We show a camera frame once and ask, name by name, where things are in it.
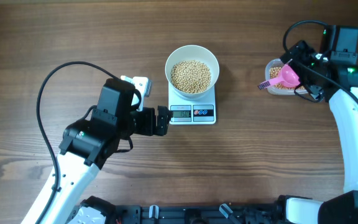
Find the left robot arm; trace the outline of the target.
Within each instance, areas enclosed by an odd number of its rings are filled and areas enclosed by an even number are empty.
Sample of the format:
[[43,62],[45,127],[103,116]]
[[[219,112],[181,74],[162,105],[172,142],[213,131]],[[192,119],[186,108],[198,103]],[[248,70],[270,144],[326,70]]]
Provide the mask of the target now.
[[166,135],[172,112],[165,106],[139,111],[139,105],[132,104],[134,96],[140,92],[133,84],[106,80],[90,119],[81,118],[64,130],[58,170],[49,175],[24,223],[65,223],[106,160],[120,152],[120,141],[130,141],[132,134]]

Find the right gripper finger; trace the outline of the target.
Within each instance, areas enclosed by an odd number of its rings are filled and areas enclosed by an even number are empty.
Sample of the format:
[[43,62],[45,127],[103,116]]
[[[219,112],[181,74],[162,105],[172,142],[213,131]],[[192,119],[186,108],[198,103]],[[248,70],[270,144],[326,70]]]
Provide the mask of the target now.
[[288,51],[286,51],[280,60],[282,63],[288,63],[290,60],[295,60],[303,65],[311,65],[316,60],[316,51],[304,40],[300,40]]
[[305,90],[308,92],[308,96],[304,96],[303,98],[312,103],[319,103],[324,99],[324,90],[322,87],[318,85],[303,85]]

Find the white digital kitchen scale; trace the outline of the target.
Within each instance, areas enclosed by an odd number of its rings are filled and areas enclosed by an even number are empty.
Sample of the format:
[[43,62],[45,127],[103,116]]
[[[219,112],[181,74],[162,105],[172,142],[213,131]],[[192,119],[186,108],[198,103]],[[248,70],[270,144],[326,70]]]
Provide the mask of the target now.
[[169,84],[168,105],[173,113],[170,120],[172,125],[214,124],[217,120],[214,85],[200,96],[187,97]]

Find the white bowl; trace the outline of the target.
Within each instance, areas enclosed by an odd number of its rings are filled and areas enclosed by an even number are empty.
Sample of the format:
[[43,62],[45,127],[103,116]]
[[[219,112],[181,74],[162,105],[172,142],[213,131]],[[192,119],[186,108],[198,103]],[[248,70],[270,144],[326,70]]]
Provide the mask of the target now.
[[185,45],[174,50],[165,62],[169,87],[178,96],[195,100],[214,89],[220,67],[216,56],[199,45]]

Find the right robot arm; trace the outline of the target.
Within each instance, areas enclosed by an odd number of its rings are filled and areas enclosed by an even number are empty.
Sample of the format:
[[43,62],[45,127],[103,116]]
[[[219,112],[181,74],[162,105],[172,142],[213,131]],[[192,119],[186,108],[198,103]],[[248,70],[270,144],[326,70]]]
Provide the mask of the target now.
[[287,223],[358,223],[358,28],[319,22],[319,51],[304,40],[284,46],[280,57],[293,71],[293,89],[303,87],[308,101],[325,100],[338,128],[344,161],[343,194],[325,202],[286,196],[281,220]]

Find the pink plastic measuring scoop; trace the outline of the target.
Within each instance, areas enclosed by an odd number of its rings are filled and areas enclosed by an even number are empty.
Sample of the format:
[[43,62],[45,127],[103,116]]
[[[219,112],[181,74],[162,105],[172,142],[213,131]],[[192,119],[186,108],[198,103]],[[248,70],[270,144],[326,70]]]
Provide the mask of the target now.
[[258,89],[262,90],[270,86],[281,83],[286,88],[294,88],[300,84],[298,75],[292,70],[289,65],[284,65],[278,72],[275,78],[271,78],[259,84]]

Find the soybeans in container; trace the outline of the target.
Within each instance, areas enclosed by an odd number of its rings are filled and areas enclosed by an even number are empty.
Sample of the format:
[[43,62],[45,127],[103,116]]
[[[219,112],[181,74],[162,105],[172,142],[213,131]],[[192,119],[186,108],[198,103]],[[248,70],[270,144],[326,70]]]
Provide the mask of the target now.
[[[269,73],[269,76],[270,76],[270,79],[271,78],[275,78],[277,75],[278,75],[278,72],[279,70],[281,69],[282,67],[271,67],[268,71]],[[274,85],[275,88],[278,88],[278,89],[282,89],[282,90],[293,90],[295,89],[296,87],[294,88],[286,88],[284,87],[281,83],[278,83],[276,85]]]

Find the soybeans in bowl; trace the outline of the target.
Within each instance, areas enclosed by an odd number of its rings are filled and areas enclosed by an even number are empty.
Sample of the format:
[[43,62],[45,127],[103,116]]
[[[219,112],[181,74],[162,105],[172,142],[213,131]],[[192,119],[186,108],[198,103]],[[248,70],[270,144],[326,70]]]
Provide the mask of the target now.
[[211,83],[209,67],[197,60],[185,60],[175,64],[171,71],[172,85],[184,93],[201,93]]

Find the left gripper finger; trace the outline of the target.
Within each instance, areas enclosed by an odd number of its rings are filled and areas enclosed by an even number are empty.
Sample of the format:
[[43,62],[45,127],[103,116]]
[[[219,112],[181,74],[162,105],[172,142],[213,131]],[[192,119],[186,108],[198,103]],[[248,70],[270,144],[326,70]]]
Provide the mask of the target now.
[[158,119],[155,134],[164,136],[167,134],[169,122],[165,119]]
[[170,122],[173,117],[173,112],[170,111],[166,106],[157,106],[158,119],[165,122]]

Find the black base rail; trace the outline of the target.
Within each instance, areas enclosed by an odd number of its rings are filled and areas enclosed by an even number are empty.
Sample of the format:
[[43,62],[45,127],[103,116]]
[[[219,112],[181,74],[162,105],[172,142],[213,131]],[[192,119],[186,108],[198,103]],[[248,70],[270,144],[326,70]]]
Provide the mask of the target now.
[[151,205],[118,205],[107,209],[108,214],[91,207],[76,206],[67,223],[110,223],[110,224],[192,224],[192,223],[276,223],[269,206],[232,206],[221,204],[200,207],[159,207]]

